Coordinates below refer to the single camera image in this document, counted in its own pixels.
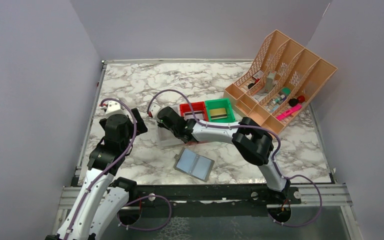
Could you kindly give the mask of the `grey card holder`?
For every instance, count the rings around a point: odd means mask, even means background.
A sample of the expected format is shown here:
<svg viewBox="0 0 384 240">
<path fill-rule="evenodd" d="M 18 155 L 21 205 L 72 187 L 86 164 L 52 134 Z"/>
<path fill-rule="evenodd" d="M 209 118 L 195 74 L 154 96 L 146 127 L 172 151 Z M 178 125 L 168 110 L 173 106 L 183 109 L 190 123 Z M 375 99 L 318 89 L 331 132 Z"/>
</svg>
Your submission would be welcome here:
<svg viewBox="0 0 384 240">
<path fill-rule="evenodd" d="M 176 154 L 173 168 L 188 176 L 207 182 L 213 169 L 215 161 L 197 154 L 187 148 L 182 148 L 179 154 Z"/>
</svg>

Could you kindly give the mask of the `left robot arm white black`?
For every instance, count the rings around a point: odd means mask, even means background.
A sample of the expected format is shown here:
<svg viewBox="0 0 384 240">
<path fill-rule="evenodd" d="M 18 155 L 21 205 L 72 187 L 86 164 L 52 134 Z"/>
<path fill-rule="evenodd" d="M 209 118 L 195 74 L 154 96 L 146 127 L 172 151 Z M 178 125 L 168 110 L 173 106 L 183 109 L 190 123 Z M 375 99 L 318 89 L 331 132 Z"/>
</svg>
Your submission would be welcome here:
<svg viewBox="0 0 384 240">
<path fill-rule="evenodd" d="M 119 177 L 133 138 L 148 131 L 137 108 L 130 110 L 134 119 L 120 108 L 108 107 L 99 121 L 104 136 L 89 154 L 87 172 L 81 190 L 64 223 L 48 240 L 100 240 L 119 209 L 135 196 L 137 183 Z"/>
</svg>

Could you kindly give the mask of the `red plastic bin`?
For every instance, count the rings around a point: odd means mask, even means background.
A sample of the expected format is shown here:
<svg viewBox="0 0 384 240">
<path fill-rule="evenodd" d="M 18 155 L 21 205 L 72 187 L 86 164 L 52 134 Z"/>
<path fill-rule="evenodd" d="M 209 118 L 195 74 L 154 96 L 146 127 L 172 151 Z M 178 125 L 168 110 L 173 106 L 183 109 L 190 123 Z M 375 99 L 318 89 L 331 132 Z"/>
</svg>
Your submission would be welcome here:
<svg viewBox="0 0 384 240">
<path fill-rule="evenodd" d="M 207 121 L 209 118 L 208 118 L 208 112 L 207 112 L 205 103 L 203 101 L 192 102 L 190 105 L 188 103 L 181 103 L 179 105 L 179 115 L 184 118 L 184 113 L 192 112 L 194 119 L 185 119 L 185 120 L 189 121 L 189 125 L 191 128 L 191 135 L 192 135 L 193 129 L 200 126 L 198 124 L 198 121 Z M 203 112 L 205 115 L 205 120 L 198 120 L 195 117 L 195 112 Z M 196 144 L 198 142 L 199 142 L 199 140 L 197 140 L 192 135 L 192 140 L 190 142 L 184 142 L 184 143 L 186 145 L 190 145 L 190 144 Z"/>
</svg>

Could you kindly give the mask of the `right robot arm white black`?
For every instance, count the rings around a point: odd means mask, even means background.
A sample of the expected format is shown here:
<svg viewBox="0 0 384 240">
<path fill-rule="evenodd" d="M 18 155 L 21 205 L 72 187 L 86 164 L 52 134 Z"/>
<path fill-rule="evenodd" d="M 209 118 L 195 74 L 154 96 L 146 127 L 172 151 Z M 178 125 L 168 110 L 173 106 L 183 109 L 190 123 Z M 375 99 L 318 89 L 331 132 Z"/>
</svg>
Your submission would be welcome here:
<svg viewBox="0 0 384 240">
<path fill-rule="evenodd" d="M 157 107 L 148 115 L 159 127 L 169 130 L 186 144 L 220 142 L 232 144 L 248 163 L 259 168 L 272 198 L 281 202 L 289 198 L 291 182 L 282 175 L 274 160 L 277 150 L 273 145 L 274 132 L 260 127 L 249 117 L 232 123 L 217 123 L 184 119 L 172 107 Z"/>
</svg>

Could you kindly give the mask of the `green plastic bin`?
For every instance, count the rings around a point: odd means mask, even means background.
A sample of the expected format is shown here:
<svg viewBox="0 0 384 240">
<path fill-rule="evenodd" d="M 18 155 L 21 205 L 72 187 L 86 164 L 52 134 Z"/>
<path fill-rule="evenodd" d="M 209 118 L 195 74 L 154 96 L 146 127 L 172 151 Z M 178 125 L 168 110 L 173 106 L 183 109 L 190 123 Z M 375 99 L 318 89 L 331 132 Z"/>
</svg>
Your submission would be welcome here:
<svg viewBox="0 0 384 240">
<path fill-rule="evenodd" d="M 231 102 L 228 98 L 206 100 L 208 121 L 214 123 L 233 123 L 236 121 Z"/>
</svg>

